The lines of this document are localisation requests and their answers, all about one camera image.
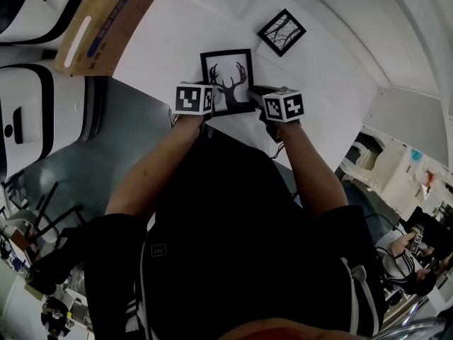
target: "forearm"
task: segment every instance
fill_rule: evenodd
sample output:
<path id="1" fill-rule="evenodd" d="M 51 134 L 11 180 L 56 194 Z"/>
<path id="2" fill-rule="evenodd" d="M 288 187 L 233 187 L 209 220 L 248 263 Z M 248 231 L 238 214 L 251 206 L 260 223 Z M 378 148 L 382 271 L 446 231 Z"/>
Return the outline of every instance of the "forearm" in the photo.
<path id="1" fill-rule="evenodd" d="M 304 208 L 314 217 L 348 204 L 340 181 L 306 136 L 300 125 L 278 125 Z"/>
<path id="2" fill-rule="evenodd" d="M 127 172 L 105 213 L 148 220 L 159 195 L 197 138 L 200 123 L 195 117 L 181 118 L 157 147 Z"/>

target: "white appliance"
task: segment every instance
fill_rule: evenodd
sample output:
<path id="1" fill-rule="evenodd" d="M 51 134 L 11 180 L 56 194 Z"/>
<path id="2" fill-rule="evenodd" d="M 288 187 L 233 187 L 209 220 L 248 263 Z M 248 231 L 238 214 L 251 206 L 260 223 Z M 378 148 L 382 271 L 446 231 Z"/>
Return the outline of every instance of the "white appliance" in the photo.
<path id="1" fill-rule="evenodd" d="M 103 77 L 68 77 L 53 61 L 0 68 L 0 183 L 98 131 Z"/>
<path id="2" fill-rule="evenodd" d="M 0 0 L 0 44 L 57 50 L 82 0 Z"/>

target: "shirt logo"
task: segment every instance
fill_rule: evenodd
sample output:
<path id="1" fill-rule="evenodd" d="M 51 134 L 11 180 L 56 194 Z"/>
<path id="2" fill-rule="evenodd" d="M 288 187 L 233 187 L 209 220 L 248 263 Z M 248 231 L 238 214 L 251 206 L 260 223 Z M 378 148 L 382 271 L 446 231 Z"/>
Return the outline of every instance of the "shirt logo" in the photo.
<path id="1" fill-rule="evenodd" d="M 156 244 L 151 247 L 151 257 L 165 256 L 167 254 L 167 248 L 165 244 Z"/>

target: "blue label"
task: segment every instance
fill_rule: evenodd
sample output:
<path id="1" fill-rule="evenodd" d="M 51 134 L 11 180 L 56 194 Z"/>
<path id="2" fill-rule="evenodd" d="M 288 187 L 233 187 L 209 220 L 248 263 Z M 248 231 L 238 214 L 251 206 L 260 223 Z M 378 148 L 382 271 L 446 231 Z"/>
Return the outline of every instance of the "blue label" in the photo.
<path id="1" fill-rule="evenodd" d="M 101 43 L 105 37 L 105 34 L 107 34 L 108 30 L 113 25 L 113 22 L 120 14 L 122 8 L 125 7 L 127 1 L 128 0 L 119 0 L 118 1 L 118 4 L 116 4 L 115 8 L 110 13 L 110 15 L 109 15 L 108 19 L 105 21 L 103 27 L 99 30 L 98 35 L 96 36 L 96 38 L 94 38 L 93 44 L 91 45 L 90 49 L 88 50 L 88 54 L 87 54 L 88 58 L 91 58 L 92 56 L 94 56 L 94 54 L 96 53 L 96 50 L 98 50 L 98 48 L 99 48 L 99 45 L 101 45 Z"/>

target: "white cube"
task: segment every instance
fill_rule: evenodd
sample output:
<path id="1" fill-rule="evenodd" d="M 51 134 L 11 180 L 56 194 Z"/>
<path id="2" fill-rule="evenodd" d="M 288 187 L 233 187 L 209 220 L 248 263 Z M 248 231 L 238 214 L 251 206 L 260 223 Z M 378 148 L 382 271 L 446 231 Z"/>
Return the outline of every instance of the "white cube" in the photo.
<path id="1" fill-rule="evenodd" d="M 205 115 L 212 112 L 214 89 L 204 84 L 179 83 L 173 113 L 179 115 Z"/>
<path id="2" fill-rule="evenodd" d="M 271 121 L 289 122 L 298 120 L 304 114 L 300 91 L 280 89 L 263 96 L 266 118 Z"/>

